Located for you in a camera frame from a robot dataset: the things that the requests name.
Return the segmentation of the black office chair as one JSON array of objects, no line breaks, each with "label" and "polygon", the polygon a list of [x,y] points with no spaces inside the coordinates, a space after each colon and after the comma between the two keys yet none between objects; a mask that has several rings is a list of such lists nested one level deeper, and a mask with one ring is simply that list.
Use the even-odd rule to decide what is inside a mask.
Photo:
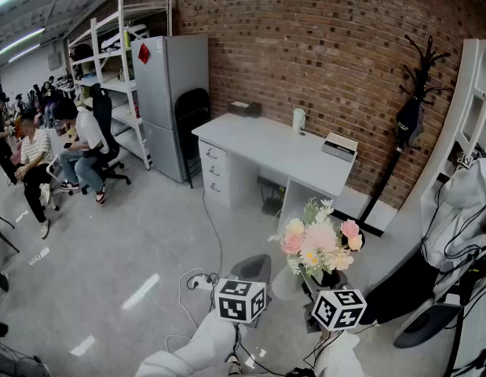
[{"label": "black office chair", "polygon": [[123,179],[128,185],[131,184],[131,180],[127,176],[115,172],[117,167],[123,169],[124,164],[119,160],[120,145],[114,139],[111,132],[111,98],[100,86],[100,83],[95,83],[90,87],[90,97],[93,99],[91,106],[93,116],[107,142],[108,151],[103,153],[103,148],[90,148],[83,154],[83,157],[94,160],[91,168],[98,174],[103,182],[102,190],[97,193],[97,202],[103,203],[105,182],[107,179]]}]

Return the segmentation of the person's right forearm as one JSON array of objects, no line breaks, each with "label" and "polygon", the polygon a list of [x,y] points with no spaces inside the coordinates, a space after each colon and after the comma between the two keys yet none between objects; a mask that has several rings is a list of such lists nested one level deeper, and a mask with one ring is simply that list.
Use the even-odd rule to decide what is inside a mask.
[{"label": "person's right forearm", "polygon": [[354,349],[360,343],[357,335],[343,331],[330,339],[318,352],[313,371],[316,377],[370,377],[361,367]]}]

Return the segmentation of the white hanging garment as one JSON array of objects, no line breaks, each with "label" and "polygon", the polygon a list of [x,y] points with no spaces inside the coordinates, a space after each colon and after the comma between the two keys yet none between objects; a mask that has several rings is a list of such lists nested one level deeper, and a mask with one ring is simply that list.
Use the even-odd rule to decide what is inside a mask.
[{"label": "white hanging garment", "polygon": [[486,253],[486,158],[457,170],[440,191],[437,223],[422,254],[438,270],[433,293],[439,298],[467,268]]}]

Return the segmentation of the grey refrigerator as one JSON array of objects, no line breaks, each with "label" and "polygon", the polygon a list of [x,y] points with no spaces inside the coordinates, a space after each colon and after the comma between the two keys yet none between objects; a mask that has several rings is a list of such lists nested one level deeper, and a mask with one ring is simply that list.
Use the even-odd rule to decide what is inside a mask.
[{"label": "grey refrigerator", "polygon": [[[150,51],[147,64],[142,64],[137,58],[142,43]],[[174,105],[189,90],[209,89],[208,35],[134,40],[131,49],[138,110],[152,165],[160,173],[182,183],[187,177],[181,158]]]}]

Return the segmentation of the white desk with drawers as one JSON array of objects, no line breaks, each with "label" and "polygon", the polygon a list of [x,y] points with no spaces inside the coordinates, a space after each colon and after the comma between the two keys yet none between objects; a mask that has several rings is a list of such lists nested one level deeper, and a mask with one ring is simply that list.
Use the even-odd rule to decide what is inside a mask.
[{"label": "white desk with drawers", "polygon": [[311,198],[336,199],[353,165],[323,152],[324,140],[263,117],[225,114],[193,130],[199,139],[205,196],[231,209],[256,192],[258,172],[287,179],[279,226],[303,214]]}]

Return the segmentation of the person's shoe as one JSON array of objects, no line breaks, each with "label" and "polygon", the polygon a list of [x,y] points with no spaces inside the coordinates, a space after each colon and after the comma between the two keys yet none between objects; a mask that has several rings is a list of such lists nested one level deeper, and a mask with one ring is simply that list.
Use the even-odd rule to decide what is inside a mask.
[{"label": "person's shoe", "polygon": [[239,358],[234,353],[228,356],[226,364],[228,365],[228,376],[242,374]]}]

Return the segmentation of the black hanging bag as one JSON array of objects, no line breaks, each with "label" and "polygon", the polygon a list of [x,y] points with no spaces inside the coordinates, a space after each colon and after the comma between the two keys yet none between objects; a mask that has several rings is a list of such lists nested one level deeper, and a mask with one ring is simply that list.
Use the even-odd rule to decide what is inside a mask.
[{"label": "black hanging bag", "polygon": [[411,97],[396,115],[396,150],[402,152],[406,146],[413,145],[423,131],[422,99]]}]

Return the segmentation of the white storage box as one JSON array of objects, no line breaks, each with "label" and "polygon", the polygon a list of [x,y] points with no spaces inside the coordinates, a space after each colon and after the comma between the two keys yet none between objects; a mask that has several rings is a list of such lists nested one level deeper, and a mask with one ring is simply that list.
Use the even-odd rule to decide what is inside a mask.
[{"label": "white storage box", "polygon": [[352,163],[356,158],[357,148],[357,141],[330,132],[322,145],[322,152]]}]

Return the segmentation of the white shelf unit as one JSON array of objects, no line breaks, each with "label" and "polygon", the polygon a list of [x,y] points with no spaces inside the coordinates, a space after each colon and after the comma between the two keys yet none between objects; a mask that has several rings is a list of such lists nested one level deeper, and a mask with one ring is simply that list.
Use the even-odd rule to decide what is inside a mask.
[{"label": "white shelf unit", "polygon": [[[486,154],[486,39],[463,43],[459,76],[450,108],[437,143],[419,178],[422,211],[430,211],[432,194],[438,190],[438,177],[453,171],[448,156],[459,146],[467,159],[475,152]],[[467,365],[486,349],[486,279],[466,305],[455,337],[445,377],[479,377],[481,370]]]}]

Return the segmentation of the black folding chair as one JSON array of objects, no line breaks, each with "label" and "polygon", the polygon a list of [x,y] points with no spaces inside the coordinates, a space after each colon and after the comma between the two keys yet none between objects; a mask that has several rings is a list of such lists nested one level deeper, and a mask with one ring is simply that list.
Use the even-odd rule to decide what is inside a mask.
[{"label": "black folding chair", "polygon": [[194,129],[211,120],[210,97],[203,88],[183,93],[174,107],[181,156],[190,187],[192,176],[200,171],[199,138],[192,133]]}]

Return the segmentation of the black coat rack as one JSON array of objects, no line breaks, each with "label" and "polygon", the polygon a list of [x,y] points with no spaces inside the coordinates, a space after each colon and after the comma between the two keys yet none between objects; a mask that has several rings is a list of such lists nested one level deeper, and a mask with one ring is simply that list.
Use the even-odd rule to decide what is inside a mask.
[{"label": "black coat rack", "polygon": [[[404,65],[404,70],[407,72],[407,74],[410,76],[410,79],[413,82],[414,89],[412,92],[409,92],[403,85],[399,85],[399,89],[403,91],[405,94],[409,96],[407,101],[411,97],[417,97],[422,99],[422,109],[423,105],[431,105],[434,106],[434,102],[427,100],[426,95],[431,92],[441,92],[441,91],[447,91],[450,92],[453,89],[450,87],[426,87],[426,83],[428,82],[429,78],[429,70],[431,69],[434,64],[440,60],[444,59],[447,57],[450,57],[450,53],[442,53],[442,54],[437,54],[436,51],[432,50],[433,47],[433,39],[431,36],[428,37],[427,41],[427,48],[426,52],[423,53],[421,49],[418,47],[418,45],[408,36],[404,36],[411,44],[412,46],[417,50],[418,55],[419,55],[419,60],[420,60],[420,65],[418,68],[414,68],[411,70],[406,64]],[[383,190],[385,189],[390,177],[393,174],[393,171],[395,170],[395,167],[400,159],[402,152],[398,152],[396,150],[396,136],[395,136],[395,149],[393,151],[393,155],[391,156],[391,159],[389,161],[388,166],[386,167],[382,178],[380,182],[378,183],[374,194],[370,198],[367,206],[364,208],[363,213],[360,216],[359,219],[359,226],[362,228],[363,231],[366,232],[371,232],[375,234],[376,236],[380,236],[383,234],[383,231],[379,228],[376,228],[374,226],[371,226],[367,223],[368,216],[371,214],[371,212],[375,208],[375,204],[378,202],[379,197],[381,196]]]}]

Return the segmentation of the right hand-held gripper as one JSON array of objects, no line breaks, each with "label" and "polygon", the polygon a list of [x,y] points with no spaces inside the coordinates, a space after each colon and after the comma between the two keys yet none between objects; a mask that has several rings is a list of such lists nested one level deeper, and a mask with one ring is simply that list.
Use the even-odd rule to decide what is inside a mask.
[{"label": "right hand-held gripper", "polygon": [[308,333],[344,331],[358,325],[367,303],[343,272],[335,270],[315,278],[306,272],[303,264],[299,270],[303,279],[301,288],[309,298],[304,305]]}]

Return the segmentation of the pastel flowers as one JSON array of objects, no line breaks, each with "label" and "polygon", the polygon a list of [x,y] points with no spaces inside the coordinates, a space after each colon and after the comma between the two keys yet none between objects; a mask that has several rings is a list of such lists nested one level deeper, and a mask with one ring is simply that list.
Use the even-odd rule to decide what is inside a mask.
[{"label": "pastel flowers", "polygon": [[345,271],[354,263],[353,253],[365,244],[358,224],[348,219],[332,221],[330,200],[309,199],[303,216],[291,219],[269,242],[280,244],[287,264],[272,282],[273,294],[291,300],[299,293],[309,297],[319,290],[348,287]]}]

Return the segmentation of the person's left forearm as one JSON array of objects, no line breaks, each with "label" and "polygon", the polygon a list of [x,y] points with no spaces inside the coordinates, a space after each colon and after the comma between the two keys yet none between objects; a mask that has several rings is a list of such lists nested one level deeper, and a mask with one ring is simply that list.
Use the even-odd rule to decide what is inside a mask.
[{"label": "person's left forearm", "polygon": [[228,372],[226,359],[236,354],[240,339],[246,335],[247,327],[222,320],[211,311],[186,346],[172,353],[152,354],[143,360],[134,377],[193,377],[220,364]]}]

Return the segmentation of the white power strip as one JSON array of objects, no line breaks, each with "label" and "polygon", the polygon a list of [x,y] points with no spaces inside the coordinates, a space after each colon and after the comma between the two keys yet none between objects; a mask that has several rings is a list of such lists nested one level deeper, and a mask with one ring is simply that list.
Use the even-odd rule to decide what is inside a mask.
[{"label": "white power strip", "polygon": [[211,291],[217,283],[216,276],[208,276],[206,274],[198,274],[190,277],[187,281],[187,287],[190,290],[200,289],[204,291]]}]

